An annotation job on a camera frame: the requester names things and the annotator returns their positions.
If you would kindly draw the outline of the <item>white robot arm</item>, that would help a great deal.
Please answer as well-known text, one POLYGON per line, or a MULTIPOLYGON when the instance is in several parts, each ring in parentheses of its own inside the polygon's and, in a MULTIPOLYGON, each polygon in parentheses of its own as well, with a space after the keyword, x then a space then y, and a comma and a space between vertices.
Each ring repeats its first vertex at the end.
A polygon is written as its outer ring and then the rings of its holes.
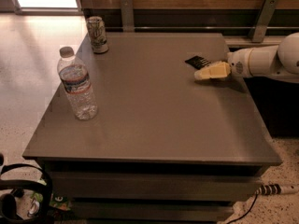
POLYGON ((297 83, 299 33, 286 36, 279 45, 240 49, 227 54, 227 61, 204 62, 194 73, 196 80, 232 77, 267 77, 297 83))

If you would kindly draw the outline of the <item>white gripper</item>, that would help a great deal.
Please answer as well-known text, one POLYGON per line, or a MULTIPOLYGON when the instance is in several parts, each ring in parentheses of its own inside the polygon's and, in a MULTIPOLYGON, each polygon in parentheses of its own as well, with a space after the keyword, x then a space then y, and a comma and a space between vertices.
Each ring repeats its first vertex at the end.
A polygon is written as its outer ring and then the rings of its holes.
POLYGON ((194 73, 194 78, 196 80, 226 78, 231 72, 233 77, 252 77, 249 70, 249 56, 251 52, 252 49, 239 49, 229 52, 228 63, 215 62, 206 65, 194 73))

